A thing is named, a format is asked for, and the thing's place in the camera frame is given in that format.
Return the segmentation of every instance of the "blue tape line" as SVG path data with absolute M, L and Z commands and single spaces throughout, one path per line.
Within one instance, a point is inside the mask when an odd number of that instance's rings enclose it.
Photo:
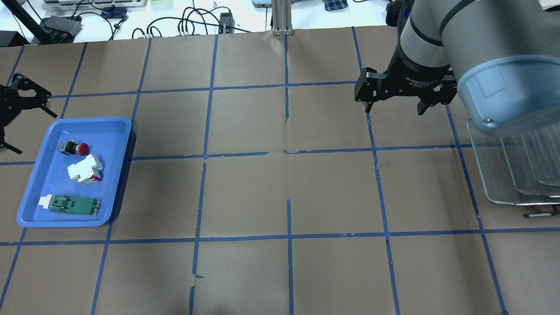
M 284 90 L 284 98 L 286 99 L 286 103 L 284 105 L 284 107 L 286 108 L 286 116 L 284 118 L 284 122 L 287 122 L 288 118 L 290 118 L 290 94 L 288 93 L 288 88 Z
M 360 55 L 360 47 L 358 46 L 358 36 L 356 36 L 356 28 L 352 26 L 352 36 L 354 37 L 354 46 L 356 46 L 356 56 L 358 57 L 358 73 L 362 72 L 362 55 Z
M 358 147 L 353 149 L 323 149 L 323 150 L 301 150 L 298 152 L 288 152 L 284 150 L 285 154 L 312 154 L 312 153 L 341 153 L 341 152 L 369 152 L 372 148 L 370 147 Z
M 210 114 L 212 112 L 212 94 L 214 92 L 214 74 L 216 72 L 216 52 L 218 51 L 218 38 L 214 39 L 214 52 L 212 53 L 212 70 L 210 72 L 210 89 L 208 90 L 208 110 L 206 111 L 206 130 L 204 131 L 204 159 L 208 156 L 208 134 L 210 133 Z
M 2 165 L 33 165 L 35 164 L 34 161 L 25 161 L 25 162 L 0 162 L 0 166 Z
M 218 154 L 208 154 L 208 158 L 230 158 L 234 156 L 261 156 L 267 155 L 268 152 L 243 152 L 243 153 L 218 153 Z
M 463 235 L 463 234 L 479 234 L 480 230 L 447 230 L 447 231 L 404 231 L 389 232 L 393 236 L 424 236 L 424 235 Z
M 74 84 L 76 84 L 76 79 L 78 78 L 78 73 L 80 72 L 80 68 L 82 67 L 83 56 L 86 54 L 87 43 L 83 44 L 82 54 L 80 55 L 80 61 L 78 61 L 78 66 L 76 67 L 76 72 L 74 73 L 74 78 L 72 79 L 72 84 L 70 84 L 70 90 L 68 90 L 68 96 L 66 97 L 66 101 L 64 102 L 64 107 L 62 108 L 62 112 L 60 113 L 60 118 L 64 118 L 64 114 L 66 113 L 66 107 L 68 107 L 68 102 L 70 101 L 70 95 L 74 90 Z
M 452 149 L 456 145 L 432 145 L 432 146 L 389 146 L 376 147 L 376 151 L 392 151 L 392 150 L 425 150 L 425 149 Z
M 194 253 L 193 253 L 193 275 L 197 274 L 198 266 L 198 246 L 200 243 L 200 224 L 202 221 L 202 206 L 204 203 L 204 184 L 206 182 L 206 163 L 202 164 L 202 176 L 200 177 L 200 195 L 198 197 L 198 214 L 197 214 L 197 231 L 195 234 L 194 241 Z
M 292 238 L 309 239 L 309 238 L 346 238 L 346 237 L 384 237 L 384 232 L 372 233 L 324 233 L 324 234 L 294 234 Z
M 313 85 L 341 85 L 356 84 L 355 81 L 332 81 L 332 82 L 310 82 L 310 83 L 290 83 L 288 86 L 313 86 Z
M 105 244 L 104 240 L 36 240 L 23 242 L 23 246 L 41 246 L 41 245 L 99 245 Z
M 152 161 L 152 160 L 184 160 L 201 159 L 202 154 L 198 155 L 170 155 L 170 156 L 137 156 L 130 158 L 130 161 Z
M 275 235 L 255 235 L 246 237 L 201 237 L 200 242 L 240 242 L 244 240 L 267 240 L 267 239 L 287 239 L 288 236 L 284 234 Z
M 214 87 L 214 91 L 216 91 L 216 90 L 222 91 L 222 90 L 268 89 L 270 87 L 280 87 L 280 86 L 284 86 L 284 84 L 222 86 L 222 87 Z
M 27 228 L 21 231 L 20 240 L 17 242 L 16 253 L 13 255 L 12 265 L 10 266 L 10 271 L 6 277 L 6 282 L 4 283 L 4 289 L 2 290 L 2 295 L 0 295 L 0 309 L 2 309 L 2 304 L 4 304 L 4 298 L 6 298 L 6 293 L 8 292 L 8 286 L 10 285 L 10 280 L 12 280 L 13 270 L 16 268 L 17 258 L 20 255 L 21 243 L 24 241 L 25 233 Z
M 331 81 L 331 82 L 308 82 L 308 83 L 291 83 L 287 86 L 314 86 L 314 85 L 343 85 L 343 84 L 355 84 L 355 81 Z M 242 86 L 220 86 L 213 87 L 214 91 L 223 90 L 245 90 L 245 89 L 270 89 L 274 87 L 286 87 L 286 84 L 267 84 L 267 85 L 242 85 Z M 195 92 L 195 91 L 209 91 L 208 87 L 193 87 L 189 89 L 168 89 L 168 90 L 151 90 L 151 91 L 140 91 L 140 94 L 157 94 L 157 93 L 173 93 L 173 92 Z M 63 99 L 63 98 L 86 98 L 90 96 L 112 96 L 112 95 L 129 95 L 136 94 L 138 91 L 126 91 L 126 92 L 106 92 L 106 93 L 89 93 L 89 94 L 74 94 L 74 95 L 54 95 L 51 96 L 52 99 Z
M 492 255 L 490 254 L 490 247 L 488 246 L 488 241 L 486 240 L 486 233 L 484 231 L 484 225 L 482 224 L 482 219 L 479 216 L 477 200 L 474 197 L 473 185 L 470 181 L 469 171 L 466 168 L 465 158 L 463 156 L 463 150 L 461 148 L 461 143 L 459 141 L 459 136 L 457 135 L 457 130 L 455 128 L 455 123 L 453 122 L 453 117 L 451 116 L 451 111 L 449 106 L 445 105 L 445 111 L 447 112 L 447 117 L 449 119 L 449 125 L 453 131 L 453 138 L 455 139 L 455 145 L 457 146 L 457 151 L 459 152 L 459 158 L 461 160 L 461 165 L 463 167 L 463 172 L 465 173 L 465 180 L 467 187 L 469 188 L 470 199 L 473 203 L 474 213 L 477 217 L 478 228 L 480 229 L 480 236 L 482 238 L 482 243 L 484 245 L 484 251 L 486 252 L 486 258 L 488 260 L 488 265 L 490 267 L 490 274 L 492 275 L 492 281 L 494 282 L 494 288 L 496 290 L 496 295 L 498 297 L 498 302 L 500 304 L 500 309 L 504 315 L 508 315 L 506 306 L 503 302 L 502 291 L 500 289 L 500 284 L 498 283 L 498 277 L 496 276 L 496 270 L 494 269 L 494 263 L 492 261 Z
M 144 239 L 112 239 L 110 244 L 160 244 L 160 243 L 193 243 L 194 237 L 185 238 L 144 238 Z
M 16 68 L 17 68 L 17 65 L 20 63 L 21 55 L 23 55 L 24 49 L 25 49 L 25 46 L 22 46 L 21 49 L 20 49 L 20 54 L 17 55 L 16 63 L 13 65 L 12 72 L 10 72 L 10 76 L 8 78 L 8 81 L 6 81 L 6 86 L 10 86 L 10 83 L 12 82 L 12 77 L 13 77 L 14 73 L 16 73 Z
M 290 86 L 290 77 L 288 75 L 288 35 L 284 35 L 284 88 L 285 98 L 286 98 L 286 117 L 284 122 L 288 121 L 290 118 L 290 95 L 288 93 L 288 87 Z
M 90 315 L 95 314 L 97 307 L 97 297 L 99 296 L 99 287 L 101 286 L 101 277 L 103 277 L 103 269 L 105 267 L 105 259 L 107 258 L 107 249 L 109 248 L 109 241 L 111 239 L 111 231 L 113 230 L 114 215 L 109 219 L 109 227 L 107 228 L 107 235 L 105 237 L 105 245 L 103 246 L 103 254 L 101 254 L 101 263 L 99 264 L 99 272 L 97 273 L 97 280 L 95 281 L 94 299 L 91 302 Z
M 157 94 L 157 93 L 174 93 L 174 92 L 196 92 L 196 91 L 208 91 L 207 87 L 194 87 L 191 89 L 172 89 L 172 90 L 151 90 L 151 91 L 141 91 L 141 94 Z
M 485 233 L 531 233 L 531 232 L 559 232 L 560 226 L 550 228 L 512 228 L 512 229 L 484 229 Z
M 88 93 L 88 94 L 74 94 L 68 95 L 69 98 L 90 98 L 92 96 L 114 96 L 114 95 L 132 95 L 137 94 L 138 91 L 130 92 L 108 92 L 108 93 Z
M 288 218 L 288 288 L 290 291 L 290 315 L 293 315 L 292 200 L 288 198 L 286 204 Z
M 549 228 L 509 228 L 509 229 L 485 229 L 485 233 L 547 233 L 558 232 L 559 227 Z M 461 235 L 479 234 L 480 230 L 442 230 L 442 231 L 398 231 L 389 232 L 390 236 L 423 236 L 423 235 Z M 324 234 L 273 234 L 273 235 L 253 235 L 242 237 L 201 237 L 199 242 L 240 242 L 245 240 L 268 240 L 268 239 L 314 239 L 314 238 L 362 238 L 362 237 L 384 237 L 384 232 L 365 232 L 365 233 L 324 233 Z M 112 239 L 109 244 L 158 244 L 158 243 L 194 243 L 197 238 L 156 238 L 156 239 Z M 2 246 L 41 246 L 41 245 L 92 245 L 104 244 L 104 240 L 55 240 L 55 241 L 27 241 L 22 242 L 2 242 Z
M 189 294 L 189 315 L 193 315 L 194 310 L 194 286 L 190 287 L 190 294 Z
M 134 100 L 134 108 L 132 109 L 132 116 L 130 122 L 134 127 L 134 120 L 136 119 L 136 111 L 138 110 L 138 102 L 140 101 L 140 94 L 142 85 L 144 84 L 144 75 L 146 74 L 146 67 L 148 66 L 148 57 L 150 56 L 150 48 L 152 47 L 152 39 L 148 39 L 148 47 L 146 48 L 146 56 L 144 57 L 144 65 L 142 66 L 142 74 L 140 75 L 140 82 L 138 83 L 138 91 L 136 92 L 136 99 Z
M 352 28 L 352 35 L 354 38 L 354 45 L 356 46 L 356 56 L 358 58 L 358 66 L 360 71 L 362 69 L 362 58 L 360 56 L 360 46 L 358 45 L 358 37 L 356 36 L 356 29 Z M 387 249 L 387 261 L 389 264 L 389 276 L 391 278 L 391 288 L 393 290 L 393 302 L 395 304 L 395 314 L 400 315 L 399 297 L 396 290 L 396 280 L 395 280 L 395 268 L 393 266 L 393 253 L 391 251 L 391 241 L 389 233 L 389 225 L 387 223 L 387 214 L 385 212 L 385 200 L 383 198 L 383 188 L 381 185 L 381 177 L 379 173 L 379 165 L 377 160 L 377 148 L 375 146 L 374 134 L 371 128 L 371 118 L 370 114 L 366 113 L 367 129 L 370 135 L 371 148 L 374 156 L 374 169 L 375 169 L 375 179 L 377 181 L 377 192 L 379 194 L 379 204 L 381 206 L 381 218 L 383 219 L 383 232 L 385 233 L 385 247 Z

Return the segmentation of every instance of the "wire mesh basket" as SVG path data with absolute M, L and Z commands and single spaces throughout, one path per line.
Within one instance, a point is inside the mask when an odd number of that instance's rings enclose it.
M 492 137 L 467 121 L 484 192 L 495 203 L 560 203 L 560 123 L 511 137 Z

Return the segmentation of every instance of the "black box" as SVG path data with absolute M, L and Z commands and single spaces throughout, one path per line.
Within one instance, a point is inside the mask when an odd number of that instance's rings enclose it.
M 0 31 L 0 47 L 27 45 L 29 42 L 16 31 Z
M 218 34 L 233 33 L 234 30 L 231 27 L 235 26 L 234 17 L 231 12 L 220 13 L 220 27 L 218 27 Z

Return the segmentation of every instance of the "blue end cap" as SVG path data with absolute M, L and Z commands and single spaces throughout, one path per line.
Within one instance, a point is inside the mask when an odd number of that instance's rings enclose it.
M 481 132 L 512 136 L 560 121 L 560 59 L 519 55 L 482 63 L 459 80 L 459 97 Z

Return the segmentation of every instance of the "blue tray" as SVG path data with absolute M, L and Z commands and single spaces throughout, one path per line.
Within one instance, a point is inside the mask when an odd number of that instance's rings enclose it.
M 17 223 L 24 228 L 60 228 L 100 226 L 111 217 L 120 173 L 130 135 L 126 117 L 59 119 L 46 131 L 41 150 L 29 177 Z M 101 181 L 90 186 L 76 183 L 68 176 L 67 167 L 83 160 L 77 154 L 57 151 L 63 140 L 85 142 L 104 169 Z M 95 216 L 57 214 L 38 205 L 39 197 L 64 194 L 71 197 L 95 198 L 101 201 Z

